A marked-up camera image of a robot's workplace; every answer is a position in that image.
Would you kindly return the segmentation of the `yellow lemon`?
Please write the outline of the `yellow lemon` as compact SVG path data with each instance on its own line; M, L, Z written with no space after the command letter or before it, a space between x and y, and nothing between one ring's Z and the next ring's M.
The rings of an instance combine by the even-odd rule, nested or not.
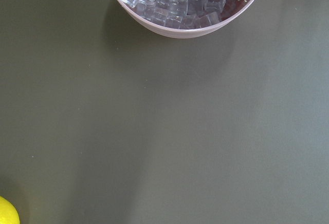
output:
M1 224L20 224L20 218L17 210L8 200L1 197L0 206Z

